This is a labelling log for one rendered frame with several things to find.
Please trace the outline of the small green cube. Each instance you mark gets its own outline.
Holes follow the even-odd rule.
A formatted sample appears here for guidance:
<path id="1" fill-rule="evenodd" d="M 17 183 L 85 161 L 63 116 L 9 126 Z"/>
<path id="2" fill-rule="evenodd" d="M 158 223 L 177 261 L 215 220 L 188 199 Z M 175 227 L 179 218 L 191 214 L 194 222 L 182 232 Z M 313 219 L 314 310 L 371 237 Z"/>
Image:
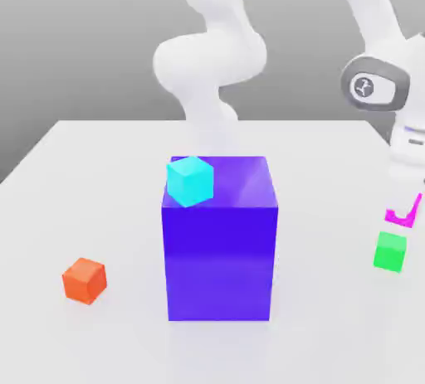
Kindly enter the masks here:
<path id="1" fill-rule="evenodd" d="M 381 231 L 374 254 L 374 266 L 400 273 L 403 268 L 406 249 L 407 238 L 405 236 Z"/>

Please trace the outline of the large blue box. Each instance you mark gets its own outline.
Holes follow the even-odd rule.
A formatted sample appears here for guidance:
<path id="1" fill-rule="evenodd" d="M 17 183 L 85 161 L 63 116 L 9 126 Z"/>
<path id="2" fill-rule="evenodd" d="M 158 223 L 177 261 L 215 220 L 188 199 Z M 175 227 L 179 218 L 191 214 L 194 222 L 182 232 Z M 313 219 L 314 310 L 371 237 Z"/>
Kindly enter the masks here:
<path id="1" fill-rule="evenodd" d="M 161 217 L 171 321 L 267 321 L 278 202 L 263 157 L 203 158 L 209 200 L 184 207 L 164 193 Z"/>

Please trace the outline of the small orange cube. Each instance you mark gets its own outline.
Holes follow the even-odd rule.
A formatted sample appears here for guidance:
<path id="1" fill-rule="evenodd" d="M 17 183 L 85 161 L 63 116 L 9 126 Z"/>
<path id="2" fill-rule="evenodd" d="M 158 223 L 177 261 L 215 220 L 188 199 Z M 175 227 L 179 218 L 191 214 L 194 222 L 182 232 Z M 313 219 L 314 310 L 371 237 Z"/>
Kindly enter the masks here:
<path id="1" fill-rule="evenodd" d="M 80 258 L 62 274 L 62 282 L 68 299 L 90 305 L 107 286 L 105 266 Z"/>

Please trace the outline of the small cyan cube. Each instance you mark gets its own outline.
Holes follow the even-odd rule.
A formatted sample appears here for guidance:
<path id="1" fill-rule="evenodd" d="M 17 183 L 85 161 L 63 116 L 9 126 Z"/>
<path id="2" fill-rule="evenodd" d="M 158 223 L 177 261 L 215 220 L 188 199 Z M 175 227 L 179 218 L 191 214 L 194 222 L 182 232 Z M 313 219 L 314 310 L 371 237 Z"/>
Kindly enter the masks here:
<path id="1" fill-rule="evenodd" d="M 214 196 L 214 168 L 199 157 L 186 157 L 167 165 L 167 193 L 183 207 Z"/>

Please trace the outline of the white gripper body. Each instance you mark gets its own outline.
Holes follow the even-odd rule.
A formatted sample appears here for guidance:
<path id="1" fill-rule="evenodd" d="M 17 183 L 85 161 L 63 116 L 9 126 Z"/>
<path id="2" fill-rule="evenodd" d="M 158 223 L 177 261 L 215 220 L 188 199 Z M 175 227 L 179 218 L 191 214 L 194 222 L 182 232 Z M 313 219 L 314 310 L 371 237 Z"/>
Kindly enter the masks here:
<path id="1" fill-rule="evenodd" d="M 414 201 L 425 187 L 425 166 L 404 163 L 394 158 L 388 161 L 388 199 Z"/>

